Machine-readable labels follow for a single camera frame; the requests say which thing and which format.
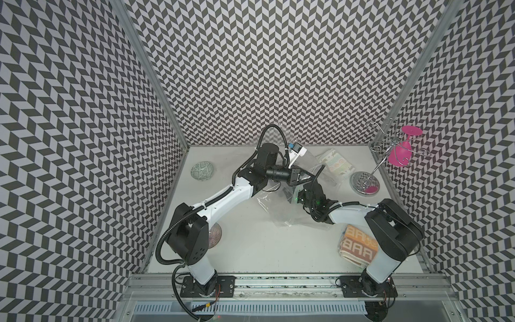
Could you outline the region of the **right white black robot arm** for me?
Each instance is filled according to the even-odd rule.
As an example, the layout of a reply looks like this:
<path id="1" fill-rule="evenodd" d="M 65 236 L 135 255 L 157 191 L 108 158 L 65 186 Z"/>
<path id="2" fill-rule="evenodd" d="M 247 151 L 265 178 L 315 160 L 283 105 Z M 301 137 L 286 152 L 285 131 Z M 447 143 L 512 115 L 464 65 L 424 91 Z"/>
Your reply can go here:
<path id="1" fill-rule="evenodd" d="M 377 205 L 358 201 L 338 202 L 328 199 L 319 183 L 303 186 L 294 202 L 317 223 L 346 224 L 346 230 L 363 227 L 378 243 L 378 252 L 359 276 L 341 277 L 345 297 L 397 296 L 393 272 L 413 253 L 421 249 L 425 233 L 396 202 L 383 199 Z"/>

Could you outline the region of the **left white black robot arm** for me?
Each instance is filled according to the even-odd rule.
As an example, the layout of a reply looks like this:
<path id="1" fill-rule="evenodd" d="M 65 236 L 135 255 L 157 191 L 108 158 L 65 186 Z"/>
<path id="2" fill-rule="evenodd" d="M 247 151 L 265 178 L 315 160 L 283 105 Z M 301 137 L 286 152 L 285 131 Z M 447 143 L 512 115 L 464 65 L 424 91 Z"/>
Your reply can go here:
<path id="1" fill-rule="evenodd" d="M 187 268 L 195 291 L 205 297 L 212 295 L 217 290 L 218 273 L 206 257 L 210 229 L 237 205 L 262 191 L 269 181 L 284 182 L 288 186 L 312 183 L 315 175 L 295 165 L 306 153 L 307 149 L 301 144 L 289 144 L 282 164 L 277 164 L 278 146 L 265 143 L 256 148 L 233 173 L 229 186 L 193 206 L 182 203 L 175 209 L 168 229 L 156 245 L 156 260 L 165 266 Z"/>

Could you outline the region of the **clear plastic vacuum bag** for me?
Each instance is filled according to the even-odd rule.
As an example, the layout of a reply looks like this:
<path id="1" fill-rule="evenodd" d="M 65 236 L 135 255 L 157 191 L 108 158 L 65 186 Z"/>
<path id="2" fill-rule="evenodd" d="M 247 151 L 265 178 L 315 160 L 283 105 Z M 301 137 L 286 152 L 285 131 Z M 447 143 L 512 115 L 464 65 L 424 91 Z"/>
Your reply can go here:
<path id="1" fill-rule="evenodd" d="M 339 193 L 347 179 L 337 182 L 327 166 L 317 160 L 319 154 L 330 148 L 323 148 L 318 154 L 315 154 L 312 148 L 306 149 L 307 152 L 304 156 L 293 159 L 295 161 L 293 165 L 318 176 L 316 182 L 322 186 L 327 204 L 323 213 L 307 213 L 303 206 L 296 201 L 298 192 L 303 188 L 303 185 L 288 186 L 286 183 L 272 183 L 269 189 L 257 195 L 257 202 L 270 216 L 274 225 L 280 228 L 304 225 L 311 228 L 328 229 L 333 223 L 327 215 L 328 210 L 343 201 Z"/>

